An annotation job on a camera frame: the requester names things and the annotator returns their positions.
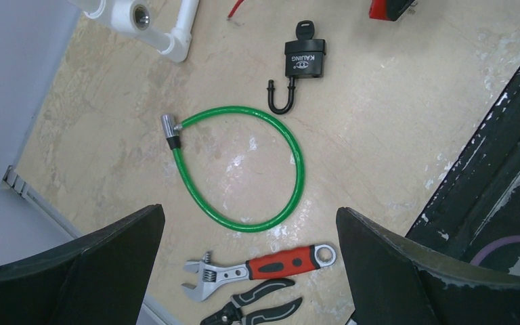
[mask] wrench handle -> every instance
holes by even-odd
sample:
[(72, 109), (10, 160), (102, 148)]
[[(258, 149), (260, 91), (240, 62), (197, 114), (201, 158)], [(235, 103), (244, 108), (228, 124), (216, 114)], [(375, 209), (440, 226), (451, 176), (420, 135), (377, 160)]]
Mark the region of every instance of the wrench handle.
[(315, 245), (294, 248), (246, 261), (250, 280), (295, 276), (320, 268)]

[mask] red object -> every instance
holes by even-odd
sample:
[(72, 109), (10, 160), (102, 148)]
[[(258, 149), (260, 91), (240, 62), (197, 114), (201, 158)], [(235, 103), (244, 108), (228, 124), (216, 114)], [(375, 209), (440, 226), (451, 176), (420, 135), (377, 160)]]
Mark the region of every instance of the red object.
[(230, 19), (230, 18), (232, 18), (232, 16), (234, 16), (234, 13), (236, 12), (236, 10), (238, 10), (238, 7), (240, 7), (242, 2), (244, 2), (244, 0), (238, 0), (236, 2), (236, 4), (232, 7), (232, 10), (230, 10), (230, 13), (228, 14), (228, 19)]
[(387, 17), (388, 0), (372, 0), (370, 6), (370, 18), (379, 20), (391, 20)]
[(285, 278), (320, 268), (314, 245), (251, 259), (246, 267), (250, 280)]

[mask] green cable lock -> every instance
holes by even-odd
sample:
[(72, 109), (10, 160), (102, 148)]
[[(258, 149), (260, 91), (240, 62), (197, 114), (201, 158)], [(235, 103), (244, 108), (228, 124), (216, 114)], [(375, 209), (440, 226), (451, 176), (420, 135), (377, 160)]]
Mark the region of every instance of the green cable lock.
[[(288, 145), (292, 150), (292, 155), (294, 156), (294, 160), (296, 162), (296, 182), (294, 184), (292, 196), (290, 197), (290, 200), (288, 201), (286, 206), (275, 217), (268, 221), (256, 224), (245, 224), (238, 223), (228, 219), (227, 217), (223, 216), (220, 212), (218, 212), (216, 209), (214, 209), (202, 197), (202, 194), (200, 194), (200, 192), (194, 185), (192, 178), (190, 178), (190, 174), (188, 173), (188, 169), (186, 168), (184, 157), (182, 156), (182, 151), (180, 149), (180, 135), (178, 131), (180, 129), (189, 127), (190, 125), (194, 125), (206, 118), (222, 114), (245, 114), (256, 118), (260, 118), (261, 120), (273, 126), (276, 130), (278, 130), (278, 132), (282, 134), (286, 142), (288, 142)], [(302, 192), (304, 191), (305, 179), (304, 160), (302, 157), (302, 152), (300, 151), (300, 145), (298, 144), (298, 141), (296, 141), (296, 139), (294, 138), (292, 132), (290, 132), (290, 130), (286, 127), (286, 125), (284, 125), (284, 123), (280, 122), (277, 118), (273, 117), (272, 115), (261, 110), (245, 106), (223, 106), (218, 108), (212, 108), (210, 110), (206, 110), (204, 112), (191, 116), (184, 120), (180, 125), (175, 125), (175, 120), (172, 115), (165, 114), (162, 116), (162, 127), (165, 130), (167, 141), (173, 152), (174, 160), (178, 167), (178, 171), (180, 172), (180, 177), (182, 178), (184, 185), (186, 185), (186, 189), (188, 190), (196, 204), (204, 211), (204, 213), (206, 213), (212, 220), (216, 221), (217, 223), (220, 223), (222, 226), (237, 232), (262, 232), (284, 221), (287, 217), (289, 217), (292, 214), (292, 212), (300, 203)]]

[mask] pliers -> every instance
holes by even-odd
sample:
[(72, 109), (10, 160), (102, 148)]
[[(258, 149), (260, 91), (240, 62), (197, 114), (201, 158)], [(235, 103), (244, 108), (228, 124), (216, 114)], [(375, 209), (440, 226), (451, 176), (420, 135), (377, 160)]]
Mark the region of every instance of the pliers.
[(241, 307), (250, 305), (265, 295), (276, 290), (293, 286), (296, 282), (290, 279), (273, 279), (260, 283), (248, 292), (230, 297), (230, 302), (222, 309), (203, 319), (200, 325), (230, 325), (239, 322), (242, 325), (256, 325), (264, 322), (275, 322), (291, 316), (302, 304), (302, 297), (284, 305), (254, 311), (248, 315), (242, 313)]

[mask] adjustable wrench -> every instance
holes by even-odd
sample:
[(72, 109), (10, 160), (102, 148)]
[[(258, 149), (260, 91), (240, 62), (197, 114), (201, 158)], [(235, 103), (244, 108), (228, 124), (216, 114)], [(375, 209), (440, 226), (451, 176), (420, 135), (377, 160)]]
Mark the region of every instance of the adjustable wrench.
[[(318, 251), (331, 252), (331, 258), (322, 260)], [(311, 245), (289, 251), (258, 257), (240, 265), (221, 267), (211, 264), (211, 252), (206, 252), (200, 261), (188, 261), (184, 271), (198, 274), (196, 286), (182, 284), (184, 293), (194, 301), (204, 301), (220, 286), (241, 280), (266, 280), (285, 278), (334, 264), (336, 251), (330, 245)]]

